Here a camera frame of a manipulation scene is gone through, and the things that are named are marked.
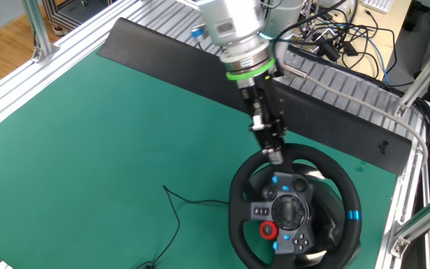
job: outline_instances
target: black cable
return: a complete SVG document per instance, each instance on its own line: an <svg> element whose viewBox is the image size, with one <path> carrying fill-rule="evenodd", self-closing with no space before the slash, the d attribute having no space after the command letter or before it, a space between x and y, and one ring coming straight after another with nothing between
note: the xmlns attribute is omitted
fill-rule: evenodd
<svg viewBox="0 0 430 269"><path fill-rule="evenodd" d="M369 10L365 10L364 12L365 12L366 14L368 14L368 15L371 17L371 19L373 19L374 24L376 25L376 30L374 31L373 36L372 36L372 37L370 37L370 38L373 38L373 37L378 33L378 28L379 28L378 22L376 21L376 19L375 19L375 18L374 18L374 16L370 13L370 11L369 11Z"/></svg>
<svg viewBox="0 0 430 269"><path fill-rule="evenodd" d="M404 83L404 84L398 84L398 85L390 85L391 87L401 87L401 86L408 86L413 84L414 81L408 82L408 83Z"/></svg>
<svg viewBox="0 0 430 269"><path fill-rule="evenodd" d="M275 9L275 8L277 8L277 7L279 7L280 6L280 4L281 3L283 3L283 1L284 0L280 0L280 2L275 6L275 7L268 7L268 6L266 6L266 5L264 5L264 7L266 7L267 8L267 10L270 10L270 9Z"/></svg>
<svg viewBox="0 0 430 269"><path fill-rule="evenodd" d="M339 23L332 23L332 22L327 22L324 23L324 25L336 25ZM386 29L386 28L379 28L379 27L373 27L373 26L368 26L368 25L354 25L352 23L346 23L346 25L350 28L368 28L368 29L373 29L377 31L388 31L391 33L391 36L393 38L393 54L394 54L394 63L393 65L387 69L386 74L388 74L393 68L394 66L397 64L397 53L396 53L396 35L394 34L394 31L391 29Z"/></svg>
<svg viewBox="0 0 430 269"><path fill-rule="evenodd" d="M351 37L351 40L350 40L350 42L352 42L353 40L354 40L354 38L355 37L357 37L356 35L353 35L352 37ZM368 44L368 38L367 38L367 29L366 29L366 32L365 32L365 37L366 37L366 43L364 44L364 50L363 50L363 52L359 52L359 54L361 54L361 57L353 64L353 65L351 65L350 67L348 67L347 65L346 65L346 63L344 62L344 54L343 55L341 55L341 61L343 62L343 64L346 66L346 67L348 67L348 68L350 68L350 69L353 69L353 67L355 67L355 66L357 66L362 60L363 60L363 58L364 58L364 56L365 55L368 55L369 53L367 53L367 44ZM375 63L376 63L376 69L377 69L377 75L376 75L376 79L378 78L378 75L379 75L379 67L378 67L378 61L375 59L374 60L375 61Z"/></svg>
<svg viewBox="0 0 430 269"><path fill-rule="evenodd" d="M373 59L373 61L374 61L374 63L375 63L375 66L376 66L376 74L373 76L373 78L374 79L377 79L378 78L378 76L379 76L379 65L378 65L378 61L376 60L376 57L374 57L372 54L370 54L369 52L358 52L359 54L362 54L362 56L364 56L364 55L368 55L368 56L370 56L372 59ZM342 53L342 56L341 56L341 60L342 60L342 62L343 62L343 64L346 66L346 67L348 67L347 65L346 65L346 63L344 62L344 55L345 55L346 53L345 52L343 52ZM358 64L358 62L360 61L360 60L362 60L363 59L363 57L361 56L361 58L359 58L358 59L358 61L355 63L355 64L353 64L353 65L351 65L350 67L348 67L348 68L350 68L350 69L352 69L356 64Z"/></svg>
<svg viewBox="0 0 430 269"><path fill-rule="evenodd" d="M167 198L169 199L170 207L172 208L173 214L175 215L175 219L177 220L177 229L175 230L175 233L172 236L172 239L170 239L170 242L167 244L165 249L163 249L162 252L153 261L143 262L142 264L136 266L135 269L140 269L140 268L155 269L155 264L162 257L162 255L165 254L165 252L169 249L169 247L172 245L173 241L177 237L178 231L180 230L180 219L178 218L178 214L177 214L177 211L175 210L175 207L173 205L172 198L170 197L170 194L172 194L173 196L179 198L180 200L182 200L186 203L191 203L191 204L201 204L204 202L211 202L211 203L218 203L218 204L222 204L222 205L228 205L227 202L223 202L223 201L219 201L219 200L202 200L202 201L188 200L188 199L185 199L185 198L181 197L180 195L174 193L173 191L169 190L165 185L163 185L162 188L165 191Z"/></svg>
<svg viewBox="0 0 430 269"><path fill-rule="evenodd" d="M293 30L294 28L299 27L300 25L305 24L306 22L310 22L310 21L312 21L312 20L314 20L314 19L316 19L316 18L318 18L318 17L320 17L322 15L327 14L329 11L332 11L333 9L338 8L345 1L346 0L341 0L337 4L334 4L333 6L325 9L321 13L314 14L313 16L309 16L307 19L303 19L301 22L297 22L297 23L295 23L293 25L290 25L290 26L286 27L283 31L281 31L280 34L278 34L278 36L275 37L275 39L272 41L272 55L275 57L275 65L276 65L276 69L277 69L276 75L279 75L279 76L283 75L283 69L281 68L281 64L280 64L278 58L276 57L276 53L275 53L276 43L277 42L280 42L280 41L287 42L288 41L288 40L283 40L282 39L283 35L286 34L289 31ZM351 17L351 19L350 19L349 22L352 22L352 20L355 18L355 14L356 14L356 10L357 9L358 9L358 1L355 1L355 12L353 13L353 16Z"/></svg>
<svg viewBox="0 0 430 269"><path fill-rule="evenodd" d="M267 7L267 10L265 10L265 22L267 21L268 18L268 13L269 13L269 8Z"/></svg>
<svg viewBox="0 0 430 269"><path fill-rule="evenodd" d="M304 24L304 23L306 23L306 22L309 22L309 21L311 21L311 20L314 20L314 19L316 19L316 18L318 18L318 17L320 17L320 16L322 16L322 15L325 15L325 14L327 14L329 11L333 11L334 9L336 9L337 7L339 7L342 3L344 3L346 0L341 0L340 2L338 2L337 4L335 4L335 5L333 5L333 6L331 6L331 7L329 7L329 8L327 8L327 9L325 9L325 10L323 10L323 12L321 12L321 13L318 13L318 14L315 14L315 15L313 15L313 16L311 16L311 17L309 17L308 19L304 19L304 20L302 20L301 22L297 22L297 23L295 23L294 25L291 25L291 26L288 26L287 28L285 28L274 40L273 40L273 54L275 54L275 46L276 46L276 43L277 42L286 42L286 43L290 43L290 44L297 44L297 45L302 45L302 46L319 46L320 44L322 44L322 43L327 43L327 42L332 42L333 40L336 40L336 39L338 39L339 37L341 37L342 36L342 34L345 34L347 31L348 31L348 29L347 28L343 28L343 30L341 31L342 33L340 34L340 33L337 33L334 37L332 37L332 38L328 38L328 39L326 39L326 40L324 40L324 41L320 41L320 42L304 42L304 41L295 41L295 40L284 40L284 39L282 39L281 37L284 35L284 34L286 34L288 31L291 31L292 29L294 29L294 28L296 28L296 27L298 27L298 26L300 26L300 25L302 25L302 24ZM351 23L352 23L352 21L353 21L353 19L355 18L355 14L356 14L356 11L358 10L358 2L357 1L355 1L355 10L354 10L354 13L353 13L353 15L351 16L351 18L349 19L349 21L346 23L347 25L350 25Z"/></svg>

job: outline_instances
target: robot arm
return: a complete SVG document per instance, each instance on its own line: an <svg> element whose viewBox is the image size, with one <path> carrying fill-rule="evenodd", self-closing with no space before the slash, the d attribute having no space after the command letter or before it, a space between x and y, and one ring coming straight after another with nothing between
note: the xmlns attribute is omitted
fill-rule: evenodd
<svg viewBox="0 0 430 269"><path fill-rule="evenodd" d="M269 42L259 37L265 30L277 35L297 21L303 0L284 0L277 11L265 14L259 0L204 0L197 4L203 14L205 30L212 41L225 48L220 60L227 69L227 78L236 81L253 123L262 152L272 164L283 164L285 126L281 102L275 96L270 69L275 63ZM287 46L280 46L277 55L284 55Z"/></svg>

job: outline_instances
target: steering wheel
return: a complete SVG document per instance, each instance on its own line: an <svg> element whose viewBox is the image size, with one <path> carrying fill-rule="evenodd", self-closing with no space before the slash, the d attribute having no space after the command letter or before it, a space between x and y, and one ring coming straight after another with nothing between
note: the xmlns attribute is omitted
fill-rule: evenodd
<svg viewBox="0 0 430 269"><path fill-rule="evenodd" d="M228 231L231 244L249 269L294 269L296 255L304 254L315 244L311 227L310 203L314 187L303 175L295 174L292 163L306 160L331 179L341 194L346 212L343 234L337 248L326 253L316 269L341 269L352 258L361 236L361 203L351 179L331 157L300 144L286 144L282 149L284 166L273 165L271 182L263 189L264 202L244 199L244 187L250 176L269 163L262 152L245 161L231 183ZM267 240L275 240L275 257L271 264L261 261L249 248L243 235L243 224L262 220L260 232Z"/></svg>

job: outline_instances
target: cable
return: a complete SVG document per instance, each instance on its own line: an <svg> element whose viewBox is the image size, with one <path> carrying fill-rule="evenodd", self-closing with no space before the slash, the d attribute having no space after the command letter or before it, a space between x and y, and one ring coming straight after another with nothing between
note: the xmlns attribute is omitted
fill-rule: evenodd
<svg viewBox="0 0 430 269"><path fill-rule="evenodd" d="M398 84L398 85L390 85L391 87L401 87L401 86L408 86L413 84L414 81L408 82L408 83L404 83L404 84Z"/></svg>
<svg viewBox="0 0 430 269"><path fill-rule="evenodd" d="M372 37L370 37L370 38L373 38L373 37L378 33L378 28L379 28L378 22L376 21L376 19L374 19L374 16L370 13L370 11L369 11L369 10L365 10L364 12L365 12L366 14L368 14L368 15L371 17L371 19L373 19L374 24L376 25L376 29L375 29L375 31L374 31L374 34L373 34L373 36L372 36Z"/></svg>
<svg viewBox="0 0 430 269"><path fill-rule="evenodd" d="M266 7L267 9L275 9L275 8L279 7L281 3L283 3L283 0L280 0L280 2L276 6L272 6L272 5L266 4L263 1L260 1L260 3L261 3L261 5L263 5L264 7Z"/></svg>
<svg viewBox="0 0 430 269"><path fill-rule="evenodd" d="M172 194L173 196L179 198L180 200L182 200L186 203L191 203L191 204L201 204L204 202L210 202L210 203L218 203L218 204L222 204L222 205L228 205L227 202L223 202L223 201L219 201L219 200L202 200L202 201L188 200L188 199L185 199L185 198L181 197L180 195L174 193L173 191L169 190L165 185L163 185L162 188L165 191L167 198L169 199L170 207L172 208L173 214L175 215L175 219L177 220L177 229L175 230L175 233L172 236L172 239L170 239L170 242L167 244L165 249L163 249L162 252L153 261L143 262L142 264L136 266L135 269L140 269L140 268L155 269L155 264L162 257L162 255L169 249L169 247L172 245L173 241L177 237L178 231L180 230L180 219L178 218L178 214L177 214L177 211L175 210L175 207L173 205L172 198L170 197L170 194Z"/></svg>
<svg viewBox="0 0 430 269"><path fill-rule="evenodd" d="M399 124L400 126L406 128L417 139L417 141L419 142L419 144L423 148L423 161L422 161L421 167L424 167L424 165L426 165L427 158L429 156L429 152L428 152L428 148L427 148L426 142L424 142L424 140L420 136L420 134L418 134L416 132L416 130L414 130L412 127L410 127L407 123L404 123L402 120L396 118L395 116L393 116L393 115L391 115L389 113L386 113L386 112L382 111L381 109L379 109L379 108L377 108L377 107L375 107L373 105L370 105L370 104L368 104L366 102L358 100L358 99L356 99L356 98L354 98L352 96L349 96L349 95L347 95L345 93L341 93L341 92L339 92L337 90L333 90L329 86L324 85L323 83L317 81L316 79L310 77L309 75L305 76L305 78L307 80L313 82L316 86L319 86L322 89L327 90L330 93L336 94L336 95L338 95L340 97L343 97L344 99L347 99L347 100L349 100L351 102L355 102L355 103L357 103L359 105L362 105L362 106L364 106L366 108L369 108L370 110L372 110L372 111L374 111L376 113L379 113L380 115L382 115L382 116L384 116L384 117L386 117L386 118L394 121L395 123Z"/></svg>
<svg viewBox="0 0 430 269"><path fill-rule="evenodd" d="M329 25L329 23L322 21L321 19L318 19L319 21L323 22L326 25ZM373 45L374 49L378 52L379 55L379 59L381 60L381 68L382 71L384 73L384 77L386 78L386 84L389 85L389 78L387 77L387 72L386 72L386 68L384 67L384 60L382 58L381 52L379 51L378 47L376 46L376 44L365 34L363 34L361 31L359 31L359 29L357 29L354 25L349 26L349 28L354 29L355 31L357 31L360 35L362 35L363 37L365 37L370 43L371 45Z"/></svg>
<svg viewBox="0 0 430 269"><path fill-rule="evenodd" d="M324 24L326 25L336 25L337 23L329 23L329 22L324 22ZM394 66L397 64L397 53L396 53L396 35L394 34L394 31L391 29L386 29L386 28L378 28L378 27L372 27L372 26L368 26L368 25L354 25L351 23L347 24L349 27L358 27L358 28L368 28L368 29L374 29L376 31L389 31L391 33L391 37L393 40L393 54L394 54L394 63L393 65L386 71L386 74L388 74L393 68Z"/></svg>
<svg viewBox="0 0 430 269"><path fill-rule="evenodd" d="M346 53L345 52L343 52L342 53L342 56L341 56L341 61L343 62L343 64L346 66L346 67L348 67L347 65L346 65L346 63L344 62L344 55L345 55ZM372 54L370 54L369 52L358 52L358 54L362 54L362 55L368 55L368 56L370 56L372 59L373 59L373 61L374 61L374 63L375 63L375 66L376 66L376 74L373 76L373 78L378 78L378 76L379 76L379 65L378 65L378 61L376 60L376 57L374 57ZM352 69L356 64L358 64L361 60L363 59L363 57L361 56L361 58L359 58L358 59L358 61L356 62L356 63L354 63L353 65L351 65L350 67L348 67L348 68L350 68L350 69Z"/></svg>
<svg viewBox="0 0 430 269"><path fill-rule="evenodd" d="M325 9L325 10L323 10L323 12L321 12L321 13L315 13L313 16L310 16L309 18L307 18L307 19L303 19L301 22L297 22L297 23L295 23L295 24L293 24L293 25L290 25L290 26L288 26L288 27L286 27L283 31L281 31L281 33L280 34L278 34L278 36L276 36L275 37L275 39L273 40L273 46L272 46L272 52L273 52L273 55L275 55L275 48L276 48L276 43L278 43L278 42L280 42L280 41L282 41L282 42L288 42L288 43L296 43L296 42L293 42L293 41L291 41L291 40L283 40L282 39L282 37L287 33L287 32L289 32L289 31L291 31L291 30L293 30L294 28L296 28L296 27L299 27L300 25L303 25L303 24L305 24L306 22L310 22L310 21L312 21L312 20L314 20L314 19L316 19L316 18L319 18L320 16L322 16L322 15L325 15L325 14L327 14L329 11L332 11L332 10L334 10L335 8L337 8L337 7L339 7L339 6L341 6L344 2L345 2L346 0L341 0L341 1L339 1L337 4L335 4L335 5L333 5L333 6L331 6L331 7L329 7L329 8L327 8L327 9ZM356 1L355 2L355 10L358 8L358 2ZM310 43L310 44L303 44L303 45L318 45L319 43Z"/></svg>

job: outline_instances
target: blue led light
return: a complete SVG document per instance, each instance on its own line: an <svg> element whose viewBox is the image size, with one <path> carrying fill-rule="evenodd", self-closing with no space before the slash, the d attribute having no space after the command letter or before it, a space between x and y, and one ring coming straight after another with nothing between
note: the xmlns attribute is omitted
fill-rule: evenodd
<svg viewBox="0 0 430 269"><path fill-rule="evenodd" d="M361 212L358 210L350 210L346 213L346 218L348 220L361 220Z"/></svg>

